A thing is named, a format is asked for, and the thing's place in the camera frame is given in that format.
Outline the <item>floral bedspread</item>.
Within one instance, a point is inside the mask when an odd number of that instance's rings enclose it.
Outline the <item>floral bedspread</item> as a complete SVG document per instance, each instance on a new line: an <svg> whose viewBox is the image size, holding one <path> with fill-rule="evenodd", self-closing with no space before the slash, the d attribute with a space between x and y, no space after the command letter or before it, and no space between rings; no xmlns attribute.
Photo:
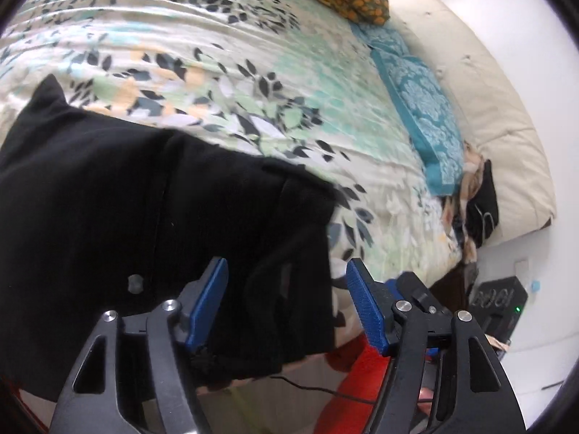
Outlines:
<svg viewBox="0 0 579 434"><path fill-rule="evenodd" d="M75 106L307 167L338 189L333 277L360 258L430 284L459 237L352 24L314 0L26 0L1 36L1 113L54 73Z"/></svg>

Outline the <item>cream upholstered headboard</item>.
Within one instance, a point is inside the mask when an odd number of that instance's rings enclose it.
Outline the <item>cream upholstered headboard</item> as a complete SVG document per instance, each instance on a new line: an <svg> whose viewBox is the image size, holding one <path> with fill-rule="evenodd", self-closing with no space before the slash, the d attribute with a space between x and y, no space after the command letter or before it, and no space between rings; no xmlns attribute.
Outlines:
<svg viewBox="0 0 579 434"><path fill-rule="evenodd" d="M390 0L390 21L409 52L435 74L462 137L492 162L496 246L557 216L543 144L517 91L491 52L441 0Z"/></svg>

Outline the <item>black pants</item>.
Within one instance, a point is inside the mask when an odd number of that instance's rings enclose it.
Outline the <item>black pants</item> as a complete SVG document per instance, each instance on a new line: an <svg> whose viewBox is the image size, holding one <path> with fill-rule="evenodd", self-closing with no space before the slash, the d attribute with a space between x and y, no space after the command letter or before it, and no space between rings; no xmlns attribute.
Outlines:
<svg viewBox="0 0 579 434"><path fill-rule="evenodd" d="M150 311L214 257L204 383L330 351L336 204L303 167L75 108L47 76L1 148L2 374L55 400L104 311Z"/></svg>

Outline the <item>red fluffy rug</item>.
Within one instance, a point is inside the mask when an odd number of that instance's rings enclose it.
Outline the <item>red fluffy rug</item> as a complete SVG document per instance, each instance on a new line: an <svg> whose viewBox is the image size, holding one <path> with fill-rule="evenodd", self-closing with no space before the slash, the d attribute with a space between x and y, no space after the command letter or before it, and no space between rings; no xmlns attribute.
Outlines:
<svg viewBox="0 0 579 434"><path fill-rule="evenodd" d="M341 397L332 398L320 413L314 432L357 434L364 429L379 395L390 359L369 345L364 334L326 355L332 369L346 373L338 392L364 399L369 405Z"/></svg>

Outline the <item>teal patterned pillow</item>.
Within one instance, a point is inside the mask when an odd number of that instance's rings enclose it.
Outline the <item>teal patterned pillow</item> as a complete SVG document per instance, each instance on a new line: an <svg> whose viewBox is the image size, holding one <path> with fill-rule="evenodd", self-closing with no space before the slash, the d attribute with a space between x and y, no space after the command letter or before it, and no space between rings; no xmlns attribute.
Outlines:
<svg viewBox="0 0 579 434"><path fill-rule="evenodd" d="M430 192L436 196L455 194L463 174L463 140L451 102L434 72L410 53L391 24L350 27L370 50L370 57L423 163Z"/></svg>

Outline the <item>black item beside bed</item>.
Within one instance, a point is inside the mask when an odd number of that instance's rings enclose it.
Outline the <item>black item beside bed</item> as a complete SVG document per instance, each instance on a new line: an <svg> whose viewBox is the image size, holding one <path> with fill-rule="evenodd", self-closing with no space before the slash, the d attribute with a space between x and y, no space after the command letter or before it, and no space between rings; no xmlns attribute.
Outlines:
<svg viewBox="0 0 579 434"><path fill-rule="evenodd" d="M466 208L466 229L476 248L491 237L499 225L499 204L493 178L492 161L485 160L482 184Z"/></svg>

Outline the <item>black digital clock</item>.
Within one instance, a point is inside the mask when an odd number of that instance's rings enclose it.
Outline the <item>black digital clock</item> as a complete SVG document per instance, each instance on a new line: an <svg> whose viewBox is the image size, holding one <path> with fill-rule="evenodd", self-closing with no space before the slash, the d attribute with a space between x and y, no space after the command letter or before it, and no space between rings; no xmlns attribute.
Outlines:
<svg viewBox="0 0 579 434"><path fill-rule="evenodd" d="M468 310L487 334L506 344L525 308L528 294L516 276L477 286Z"/></svg>

